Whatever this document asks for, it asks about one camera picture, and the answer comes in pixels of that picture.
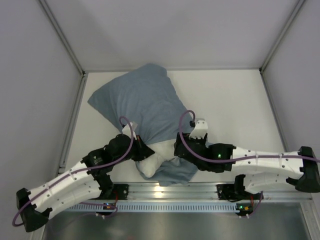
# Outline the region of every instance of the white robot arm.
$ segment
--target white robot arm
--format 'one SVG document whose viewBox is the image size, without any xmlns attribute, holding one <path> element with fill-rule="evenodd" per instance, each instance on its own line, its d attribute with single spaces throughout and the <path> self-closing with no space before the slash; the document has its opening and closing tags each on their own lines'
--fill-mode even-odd
<svg viewBox="0 0 320 240">
<path fill-rule="evenodd" d="M 295 188 L 301 192 L 320 192 L 318 165 L 308 160 L 315 157 L 310 147 L 303 146 L 293 152 L 255 151 L 224 143 L 207 147 L 207 122 L 196 119 L 190 124 L 194 127 L 190 134 L 177 134 L 175 156 L 186 159 L 202 171 L 235 173 L 237 189 L 234 191 L 239 192 L 239 198 L 243 192 L 254 195 L 267 190 Z"/>
<path fill-rule="evenodd" d="M 135 123 L 122 129 L 122 134 L 113 138 L 109 144 L 91 151 L 70 170 L 57 176 L 42 186 L 16 193 L 18 214 L 26 232 L 32 232 L 48 222 L 63 210 L 85 200 L 107 199 L 114 184 L 107 174 L 116 163 L 132 159 L 141 161 L 155 152 L 136 135 Z"/>
</svg>

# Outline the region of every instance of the gray-blue fabric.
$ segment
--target gray-blue fabric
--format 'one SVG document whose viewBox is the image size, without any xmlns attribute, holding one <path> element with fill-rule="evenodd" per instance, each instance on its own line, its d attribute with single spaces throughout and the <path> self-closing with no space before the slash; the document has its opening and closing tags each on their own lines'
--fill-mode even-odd
<svg viewBox="0 0 320 240">
<path fill-rule="evenodd" d="M 179 118 L 187 109 L 180 101 L 167 70 L 156 64 L 146 64 L 119 76 L 96 90 L 88 103 L 108 119 L 119 131 L 120 116 L 138 124 L 135 133 L 147 144 L 175 139 L 179 131 Z M 183 121 L 183 131 L 190 133 L 188 115 Z M 165 161 L 153 177 L 161 186 L 185 184 L 197 172 L 188 161 L 176 158 Z"/>
</svg>

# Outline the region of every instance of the enclosure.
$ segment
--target enclosure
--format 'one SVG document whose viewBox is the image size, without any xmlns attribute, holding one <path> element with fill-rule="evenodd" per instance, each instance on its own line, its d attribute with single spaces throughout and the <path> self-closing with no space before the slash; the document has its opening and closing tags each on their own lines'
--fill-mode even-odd
<svg viewBox="0 0 320 240">
<path fill-rule="evenodd" d="M 88 104 L 91 95 L 148 63 L 166 68 L 184 106 L 207 121 L 210 143 L 277 153 L 309 146 L 319 158 L 319 1 L 0 6 L 1 239 L 320 239 L 319 193 L 265 191 L 255 216 L 237 219 L 209 210 L 221 204 L 216 186 L 234 182 L 230 172 L 197 171 L 188 184 L 160 186 L 129 160 L 109 175 L 128 184 L 119 206 L 135 211 L 85 216 L 65 227 L 88 212 L 74 207 L 32 233 L 11 226 L 17 190 L 50 181 L 119 133 Z M 62 231 L 53 234 L 48 225 Z"/>
</svg>

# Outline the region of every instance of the white wall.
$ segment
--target white wall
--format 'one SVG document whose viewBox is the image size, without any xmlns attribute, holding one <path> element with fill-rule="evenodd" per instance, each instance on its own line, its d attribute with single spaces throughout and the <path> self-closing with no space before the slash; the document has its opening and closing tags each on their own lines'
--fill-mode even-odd
<svg viewBox="0 0 320 240">
<path fill-rule="evenodd" d="M 290 150 L 320 158 L 320 1 L 308 0 L 265 72 Z M 314 195 L 320 213 L 320 194 Z"/>
<path fill-rule="evenodd" d="M 47 0 L 85 70 L 258 69 L 298 0 Z"/>
<path fill-rule="evenodd" d="M 0 23 L 0 239 L 23 240 L 16 191 L 53 177 L 80 75 L 37 1 L 2 0 Z"/>
</svg>

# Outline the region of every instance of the metal floor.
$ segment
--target metal floor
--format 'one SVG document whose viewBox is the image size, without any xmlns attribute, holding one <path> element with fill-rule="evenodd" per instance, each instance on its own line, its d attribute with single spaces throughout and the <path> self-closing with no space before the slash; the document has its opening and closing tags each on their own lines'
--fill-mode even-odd
<svg viewBox="0 0 320 240">
<path fill-rule="evenodd" d="M 264 203 L 250 219 L 215 213 L 118 213 L 102 220 L 62 212 L 42 240 L 310 240 L 298 203 Z"/>
</svg>

